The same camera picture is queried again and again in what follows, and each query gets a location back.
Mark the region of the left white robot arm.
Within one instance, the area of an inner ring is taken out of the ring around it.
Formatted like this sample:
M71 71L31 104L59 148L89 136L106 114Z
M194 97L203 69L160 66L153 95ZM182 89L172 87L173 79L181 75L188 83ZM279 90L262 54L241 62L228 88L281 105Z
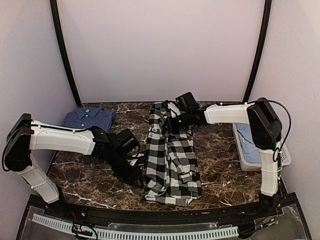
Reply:
M33 120L29 113L24 113L7 135L1 164L5 172L20 175L47 204L51 204L51 210L58 217L67 218L71 208L62 200L58 186L39 167L34 151L63 151L97 157L109 164L118 180L142 188L142 170L137 164L130 164L131 156L128 155L139 147L130 129L107 133L97 126L68 128Z

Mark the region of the black white plaid shirt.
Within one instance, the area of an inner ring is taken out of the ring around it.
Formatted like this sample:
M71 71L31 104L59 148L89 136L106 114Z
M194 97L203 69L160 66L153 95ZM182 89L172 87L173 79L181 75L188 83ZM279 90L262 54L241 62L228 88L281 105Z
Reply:
M169 117L179 112L171 101L151 106L144 165L148 202L185 207L202 196L192 129L167 127Z

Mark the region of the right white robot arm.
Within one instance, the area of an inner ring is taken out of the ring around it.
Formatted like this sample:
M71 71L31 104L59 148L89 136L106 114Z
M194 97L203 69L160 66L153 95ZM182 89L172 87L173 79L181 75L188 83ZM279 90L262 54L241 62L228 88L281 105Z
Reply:
M191 92L177 97L174 102L164 102L169 111L164 124L168 132L221 123L249 125L261 160L259 202L255 205L255 213L260 217L274 212L281 199L280 154L287 137L282 136L283 125L272 104L273 100L261 97L251 102L215 102L200 106Z

